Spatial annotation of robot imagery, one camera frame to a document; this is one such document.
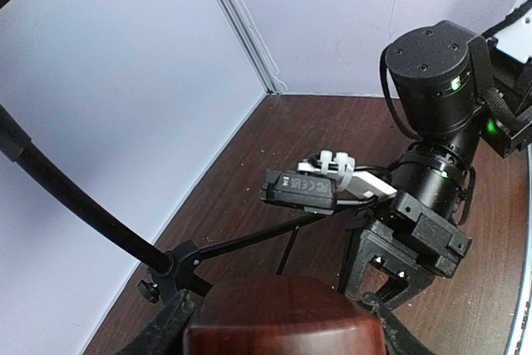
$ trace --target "black mount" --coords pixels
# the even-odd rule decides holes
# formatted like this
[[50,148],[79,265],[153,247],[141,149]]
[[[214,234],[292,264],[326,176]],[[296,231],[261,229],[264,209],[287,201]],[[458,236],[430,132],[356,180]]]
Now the black mount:
[[188,290],[204,297],[212,288],[212,284],[197,276],[194,271],[203,262],[200,249],[194,242],[188,240],[179,244],[175,249],[166,253],[170,260],[170,269],[165,273],[148,269],[153,283],[141,280],[137,288],[142,297],[151,303],[168,303],[181,290]]
[[347,231],[339,291],[357,300],[371,265],[388,276],[377,296],[391,309],[428,288],[435,275],[451,278],[471,244],[471,238],[406,192],[380,209],[358,213]]

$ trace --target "green led light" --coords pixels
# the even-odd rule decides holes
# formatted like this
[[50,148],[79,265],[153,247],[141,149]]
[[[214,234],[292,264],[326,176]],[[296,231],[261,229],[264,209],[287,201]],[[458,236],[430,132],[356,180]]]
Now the green led light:
[[497,125],[495,124],[495,121],[489,119],[488,124],[486,125],[486,130],[490,135],[496,135],[498,133],[497,131]]
[[462,86],[462,80],[459,76],[451,81],[451,89],[453,91],[457,91],[458,89],[460,89],[460,86]]

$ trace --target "wooden tabletop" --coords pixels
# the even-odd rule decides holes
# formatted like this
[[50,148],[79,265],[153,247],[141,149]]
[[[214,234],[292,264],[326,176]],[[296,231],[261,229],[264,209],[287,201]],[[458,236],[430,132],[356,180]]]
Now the wooden tabletop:
[[[275,225],[300,213],[259,200],[265,171],[293,169],[321,150],[344,150],[359,165],[388,165],[408,139],[393,125],[384,100],[354,97],[269,96],[244,124],[200,181],[161,236],[160,249],[184,239],[199,246]],[[465,232],[470,252],[453,279],[436,279],[397,310],[398,317],[437,355],[500,355],[504,352],[520,289],[525,252],[528,178],[525,154],[502,160],[481,142],[474,166],[477,186]],[[302,229],[285,274],[305,275],[336,286],[348,215]],[[284,235],[202,264],[197,272],[216,283],[274,274],[288,240]],[[86,350],[114,353],[128,343],[162,305],[144,301],[136,283],[140,267]],[[369,283],[383,282],[373,273]]]

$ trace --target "white wall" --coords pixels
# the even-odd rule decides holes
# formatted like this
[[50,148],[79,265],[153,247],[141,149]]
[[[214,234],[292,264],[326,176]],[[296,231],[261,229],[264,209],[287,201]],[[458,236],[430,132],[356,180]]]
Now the white wall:
[[[0,102],[154,241],[263,97],[215,0],[13,0]],[[136,266],[0,156],[0,353],[79,353]]]
[[380,52],[402,33],[442,19],[482,32],[515,0],[244,1],[289,92],[380,96]]

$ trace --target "white cable tie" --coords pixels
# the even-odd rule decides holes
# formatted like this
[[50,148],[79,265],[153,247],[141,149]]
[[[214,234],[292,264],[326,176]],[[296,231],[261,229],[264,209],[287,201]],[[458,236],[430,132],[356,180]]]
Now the white cable tie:
[[322,150],[319,153],[319,160],[322,163],[322,175],[326,175],[329,172],[329,165],[333,160],[333,152],[329,150]]
[[338,164],[338,177],[342,179],[337,191],[344,191],[349,186],[352,174],[355,171],[355,159],[347,153],[338,152],[334,160]]

